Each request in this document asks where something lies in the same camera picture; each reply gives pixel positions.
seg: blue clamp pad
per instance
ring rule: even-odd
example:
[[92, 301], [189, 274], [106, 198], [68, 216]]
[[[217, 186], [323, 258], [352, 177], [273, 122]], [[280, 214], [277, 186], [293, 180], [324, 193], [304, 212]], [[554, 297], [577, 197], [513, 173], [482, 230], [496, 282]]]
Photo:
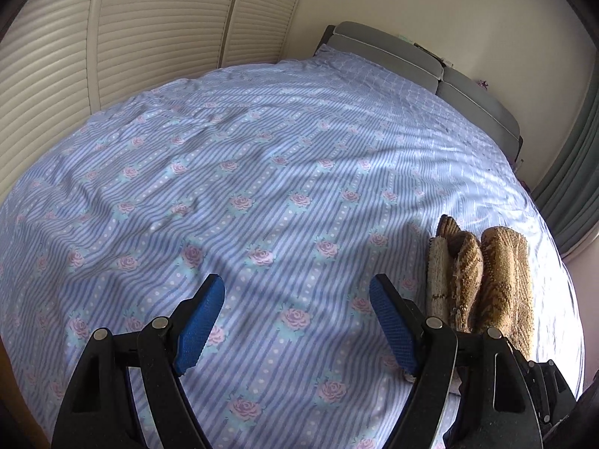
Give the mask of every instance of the blue clamp pad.
[[370, 281], [370, 304], [397, 363], [411, 375], [419, 373], [414, 337], [376, 277]]
[[173, 362], [178, 376], [197, 364], [224, 302], [225, 284], [221, 277], [215, 276], [215, 280], [208, 286], [200, 304], [179, 334], [177, 356]]

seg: brown towel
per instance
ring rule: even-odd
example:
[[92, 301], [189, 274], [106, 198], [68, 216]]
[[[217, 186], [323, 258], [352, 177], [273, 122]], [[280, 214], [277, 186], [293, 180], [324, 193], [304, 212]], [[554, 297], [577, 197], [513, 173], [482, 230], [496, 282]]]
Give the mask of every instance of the brown towel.
[[475, 300], [483, 277], [483, 254], [478, 240], [465, 231], [448, 241], [449, 254], [455, 254], [451, 272], [450, 326], [461, 332], [472, 332], [475, 325]]
[[472, 332], [482, 273], [483, 258], [475, 235], [462, 231], [451, 216], [441, 216], [428, 251], [426, 314], [456, 330]]
[[498, 328], [530, 359], [534, 315], [526, 238], [498, 226], [484, 231], [481, 243], [484, 269], [476, 331]]

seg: bedspread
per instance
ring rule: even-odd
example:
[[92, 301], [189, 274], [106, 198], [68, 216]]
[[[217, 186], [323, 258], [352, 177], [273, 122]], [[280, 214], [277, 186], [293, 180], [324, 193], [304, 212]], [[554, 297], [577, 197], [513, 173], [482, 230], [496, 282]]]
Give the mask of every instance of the bedspread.
[[411, 385], [368, 283], [386, 273], [423, 307], [441, 214], [526, 237], [536, 358], [580, 393], [574, 290], [501, 151], [420, 86], [326, 47], [143, 92], [45, 154], [0, 210], [0, 334], [52, 435], [94, 329], [138, 330], [218, 273], [224, 308], [182, 377], [213, 447], [382, 447]]

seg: pink rose print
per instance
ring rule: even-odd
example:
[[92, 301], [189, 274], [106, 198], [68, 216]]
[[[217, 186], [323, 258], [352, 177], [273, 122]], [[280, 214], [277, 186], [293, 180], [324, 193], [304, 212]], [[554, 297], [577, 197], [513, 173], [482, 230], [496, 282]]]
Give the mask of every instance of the pink rose print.
[[185, 216], [188, 212], [189, 208], [183, 203], [175, 204], [171, 208], [171, 213], [178, 214], [179, 216]]
[[204, 261], [204, 252], [196, 245], [187, 243], [181, 250], [181, 258], [189, 268], [197, 268]]
[[416, 223], [408, 223], [408, 228], [410, 228], [414, 234], [420, 234], [420, 226], [418, 226]]
[[354, 297], [352, 300], [352, 309], [361, 314], [370, 314], [373, 311], [370, 302], [361, 297]]
[[375, 449], [374, 439], [362, 439], [355, 449]]
[[137, 260], [131, 255], [125, 255], [116, 261], [117, 268], [119, 270], [124, 270], [125, 272], [132, 272], [138, 265]]
[[225, 160], [219, 164], [219, 167], [223, 169], [225, 172], [233, 172], [237, 168], [237, 162], [233, 162], [232, 160]]
[[349, 202], [358, 202], [360, 200], [360, 195], [355, 191], [350, 191], [349, 189], [345, 189], [341, 193], [341, 198], [345, 201]]
[[253, 200], [246, 196], [234, 196], [229, 199], [229, 202], [238, 211], [247, 211], [253, 204]]
[[48, 258], [44, 255], [37, 259], [35, 262], [35, 267], [38, 269], [38, 272], [43, 272], [48, 267]]
[[415, 292], [418, 288], [418, 283], [414, 278], [405, 278], [399, 284], [410, 292]]
[[395, 194], [394, 192], [391, 192], [391, 191], [383, 191], [381, 193], [381, 197], [389, 202], [397, 201], [397, 194]]
[[227, 403], [227, 408], [234, 416], [244, 422], [255, 420], [262, 413], [262, 408], [259, 404], [243, 398], [238, 398]]
[[291, 199], [291, 202], [299, 208], [307, 208], [312, 202], [310, 196], [299, 193], [293, 193], [291, 196], [289, 196], [289, 198]]
[[276, 156], [271, 159], [276, 165], [287, 165], [289, 161], [285, 157]]
[[267, 131], [263, 131], [262, 133], [258, 133], [256, 135], [256, 138], [258, 138], [259, 140], [272, 140], [273, 139], [273, 134], [272, 133], [268, 133]]
[[56, 397], [59, 402], [62, 402], [62, 399], [65, 397], [65, 390], [62, 388], [61, 384], [57, 381], [52, 381], [49, 384], [50, 392]]
[[129, 332], [141, 331], [144, 328], [144, 323], [132, 315], [125, 318], [125, 324]]
[[146, 141], [141, 136], [136, 136], [131, 139], [131, 145], [138, 147], [142, 146]]
[[322, 240], [316, 243], [316, 251], [325, 258], [334, 258], [339, 253], [339, 247], [328, 240]]
[[247, 256], [256, 266], [269, 266], [272, 265], [274, 261], [273, 252], [261, 248], [250, 250], [247, 252]]
[[363, 171], [369, 171], [372, 168], [372, 165], [371, 165], [370, 161], [366, 160], [366, 159], [360, 159], [360, 160], [358, 160], [358, 166]]
[[67, 255], [67, 262], [70, 267], [79, 268], [85, 262], [85, 258], [79, 253], [79, 250], [71, 250]]
[[78, 315], [71, 317], [67, 326], [77, 339], [87, 339], [89, 337], [88, 324]]
[[327, 380], [324, 383], [318, 385], [318, 391], [316, 392], [326, 403], [338, 403], [347, 393], [347, 387], [340, 381]]
[[30, 385], [35, 385], [37, 383], [37, 376], [35, 376], [35, 372], [32, 368], [25, 370], [25, 379]]
[[392, 354], [384, 354], [380, 357], [380, 360], [385, 368], [390, 370], [399, 369], [399, 364], [397, 364], [397, 360]]
[[335, 162], [330, 159], [320, 159], [318, 163], [323, 169], [332, 169], [335, 165]]
[[173, 162], [170, 165], [171, 170], [173, 171], [173, 173], [180, 175], [183, 172], [187, 172], [187, 167], [185, 165], [183, 165], [181, 162]]
[[124, 175], [125, 178], [132, 179], [134, 177], [137, 177], [137, 175], [139, 174], [139, 171], [134, 167], [125, 167], [123, 169], [122, 174]]
[[48, 318], [48, 316], [41, 311], [36, 314], [35, 321], [37, 322], [37, 325], [40, 327], [41, 330], [46, 330], [46, 328], [50, 324], [50, 319]]
[[120, 213], [129, 214], [136, 208], [136, 205], [131, 202], [120, 202], [117, 209]]
[[387, 238], [385, 235], [381, 235], [380, 233], [370, 233], [370, 236], [368, 237], [368, 243], [374, 245], [375, 247], [386, 247], [388, 242], [389, 238]]
[[310, 325], [310, 315], [300, 309], [287, 309], [281, 312], [279, 318], [290, 329], [305, 329]]
[[208, 336], [207, 344], [208, 346], [216, 346], [217, 344], [221, 344], [225, 340], [225, 337], [225, 331], [222, 327], [213, 326]]

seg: grey headboard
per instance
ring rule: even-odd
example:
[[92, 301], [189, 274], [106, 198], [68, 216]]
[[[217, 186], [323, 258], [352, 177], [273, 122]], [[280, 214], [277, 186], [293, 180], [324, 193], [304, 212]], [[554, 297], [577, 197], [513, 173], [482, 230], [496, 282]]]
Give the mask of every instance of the grey headboard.
[[355, 22], [329, 25], [323, 43], [351, 52], [417, 83], [453, 106], [497, 143], [511, 162], [522, 146], [520, 127], [505, 107], [469, 77], [398, 37]]

